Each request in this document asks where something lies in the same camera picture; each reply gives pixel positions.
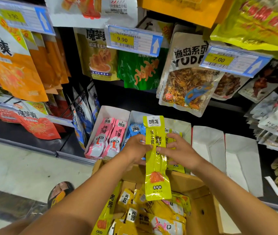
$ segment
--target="pink snack package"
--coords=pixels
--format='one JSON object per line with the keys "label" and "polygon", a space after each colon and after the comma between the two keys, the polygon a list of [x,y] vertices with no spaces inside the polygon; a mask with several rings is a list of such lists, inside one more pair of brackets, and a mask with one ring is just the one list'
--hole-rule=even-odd
{"label": "pink snack package", "polygon": [[110,137],[114,128],[115,118],[104,118],[100,124],[93,142],[90,144],[88,152],[85,154],[89,159],[100,159],[101,155],[108,145],[108,138]]}
{"label": "pink snack package", "polygon": [[113,132],[109,139],[109,144],[106,146],[102,157],[114,157],[121,150],[121,142],[124,137],[127,122],[122,120],[116,120]]}

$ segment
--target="green snack package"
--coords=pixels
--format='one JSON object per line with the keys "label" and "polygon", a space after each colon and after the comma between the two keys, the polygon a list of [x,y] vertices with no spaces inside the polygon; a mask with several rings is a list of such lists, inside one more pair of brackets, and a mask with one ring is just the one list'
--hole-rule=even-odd
{"label": "green snack package", "polygon": [[117,76],[124,81],[125,88],[151,90],[157,88],[165,65],[173,33],[173,23],[147,18],[139,27],[163,34],[158,57],[119,51]]}

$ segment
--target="hand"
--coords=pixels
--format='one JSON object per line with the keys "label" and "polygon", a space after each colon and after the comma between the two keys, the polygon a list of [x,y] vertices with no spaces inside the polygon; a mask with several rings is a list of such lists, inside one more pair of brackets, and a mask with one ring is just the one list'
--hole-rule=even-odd
{"label": "hand", "polygon": [[201,162],[203,162],[203,160],[205,161],[205,159],[203,159],[186,140],[180,137],[179,134],[168,133],[167,137],[173,138],[176,141],[167,144],[166,148],[157,147],[157,151],[163,155],[173,158],[176,164],[180,164],[193,171]]}
{"label": "hand", "polygon": [[129,159],[129,164],[142,164],[145,165],[145,161],[141,160],[145,153],[152,150],[153,146],[146,144],[146,137],[143,134],[132,136],[128,139],[125,147],[121,151]]}

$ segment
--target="shelf price tag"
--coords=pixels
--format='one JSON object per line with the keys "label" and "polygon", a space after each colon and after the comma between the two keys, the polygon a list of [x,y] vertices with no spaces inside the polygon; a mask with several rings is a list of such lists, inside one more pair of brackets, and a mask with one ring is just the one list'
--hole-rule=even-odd
{"label": "shelf price tag", "polygon": [[107,25],[104,29],[108,48],[157,57],[163,41],[162,33]]}
{"label": "shelf price tag", "polygon": [[200,67],[253,78],[270,59],[272,55],[210,43]]}
{"label": "shelf price tag", "polygon": [[0,0],[0,13],[11,27],[55,35],[47,7],[13,0]]}

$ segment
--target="person's right hand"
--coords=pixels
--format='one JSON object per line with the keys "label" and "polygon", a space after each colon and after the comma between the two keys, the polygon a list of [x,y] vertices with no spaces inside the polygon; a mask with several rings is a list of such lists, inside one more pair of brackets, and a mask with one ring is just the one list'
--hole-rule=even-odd
{"label": "person's right hand", "polygon": [[186,140],[180,137],[179,134],[168,133],[166,137],[173,138],[176,141],[168,143],[166,148],[157,147],[156,150],[159,153],[173,158],[177,164],[180,164],[191,171],[196,170],[199,164],[205,161],[205,159],[203,159]]}

